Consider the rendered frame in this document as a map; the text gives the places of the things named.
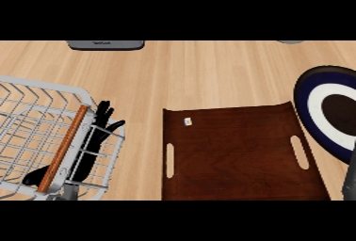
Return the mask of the dark grey appliance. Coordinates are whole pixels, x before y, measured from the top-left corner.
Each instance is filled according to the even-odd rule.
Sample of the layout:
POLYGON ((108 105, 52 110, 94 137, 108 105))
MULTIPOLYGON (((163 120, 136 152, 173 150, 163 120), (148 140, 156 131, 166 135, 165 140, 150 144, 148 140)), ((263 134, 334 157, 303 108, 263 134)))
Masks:
POLYGON ((145 46, 144 40, 70 40, 69 46, 82 51, 131 51, 145 46))

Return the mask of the blue and white plate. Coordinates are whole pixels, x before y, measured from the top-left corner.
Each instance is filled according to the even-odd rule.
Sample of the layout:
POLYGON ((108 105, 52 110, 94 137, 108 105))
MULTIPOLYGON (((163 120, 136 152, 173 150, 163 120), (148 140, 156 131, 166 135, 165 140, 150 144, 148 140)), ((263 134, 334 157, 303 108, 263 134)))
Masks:
POLYGON ((356 142, 356 71, 318 66, 297 79, 297 115, 324 149, 346 164, 356 142))

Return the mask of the dark brown wooden tray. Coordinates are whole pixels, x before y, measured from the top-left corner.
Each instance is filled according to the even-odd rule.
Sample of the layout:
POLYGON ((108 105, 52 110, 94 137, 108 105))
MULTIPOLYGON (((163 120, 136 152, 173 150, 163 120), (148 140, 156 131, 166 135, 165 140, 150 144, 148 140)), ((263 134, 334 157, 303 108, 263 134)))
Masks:
POLYGON ((163 176, 165 200, 327 201, 308 143, 309 168, 292 138, 303 138, 292 103, 163 111, 163 145, 175 147, 175 174, 163 176), (193 125, 184 125, 184 119, 193 125))

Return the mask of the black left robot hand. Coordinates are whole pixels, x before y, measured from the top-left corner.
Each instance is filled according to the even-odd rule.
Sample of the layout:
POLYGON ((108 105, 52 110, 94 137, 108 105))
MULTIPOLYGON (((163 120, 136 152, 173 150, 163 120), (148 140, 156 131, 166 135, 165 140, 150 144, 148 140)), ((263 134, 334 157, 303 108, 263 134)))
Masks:
POLYGON ((79 152, 74 165, 71 167, 71 173, 74 174, 71 179, 76 182, 82 182, 88 178, 98 158, 102 143, 105 142, 110 134, 126 124, 125 120, 108 124, 113 112, 114 108, 110 106, 110 101, 101 101, 95 113, 95 127, 91 128, 86 134, 82 145, 83 152, 79 152))

